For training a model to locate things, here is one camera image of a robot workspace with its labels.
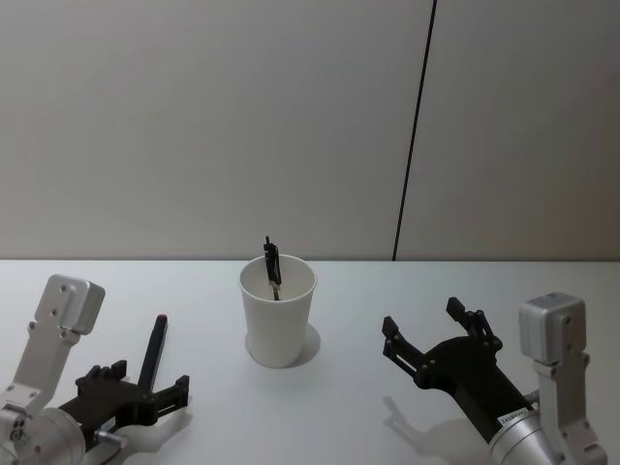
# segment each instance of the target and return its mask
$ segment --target table surface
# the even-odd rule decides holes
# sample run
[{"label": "table surface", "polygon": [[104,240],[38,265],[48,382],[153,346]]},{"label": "table surface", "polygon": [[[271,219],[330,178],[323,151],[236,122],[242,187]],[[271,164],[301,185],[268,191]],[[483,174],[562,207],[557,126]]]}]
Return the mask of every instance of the table surface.
[{"label": "table surface", "polygon": [[[76,395],[74,380],[94,364],[125,358],[135,382],[159,313],[169,315],[170,327],[156,388],[191,377],[187,411],[121,430],[131,445],[112,463],[490,465],[486,444],[452,399],[419,390],[382,356],[383,316],[427,350],[461,334],[444,311],[448,297],[458,296],[484,310],[504,341],[500,366],[529,392],[537,379],[519,351],[517,310],[558,291],[586,301],[588,414],[609,463],[620,457],[620,263],[314,262],[319,284],[310,323],[320,348],[312,356],[309,346],[309,359],[287,369],[261,367],[245,351],[237,286],[243,265],[0,262],[4,383],[16,371],[48,276],[63,273],[100,284],[107,296],[50,405]],[[311,339],[316,348],[319,338]]]}]

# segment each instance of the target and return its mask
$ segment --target paper cup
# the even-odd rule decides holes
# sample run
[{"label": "paper cup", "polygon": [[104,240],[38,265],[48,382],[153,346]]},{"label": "paper cup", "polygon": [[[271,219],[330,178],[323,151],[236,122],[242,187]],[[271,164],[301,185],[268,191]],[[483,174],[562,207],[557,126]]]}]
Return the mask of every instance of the paper cup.
[{"label": "paper cup", "polygon": [[273,299],[264,257],[249,262],[239,277],[248,327],[247,347],[261,365],[281,368],[293,363],[306,337],[317,276],[302,259],[280,255],[281,300]]}]

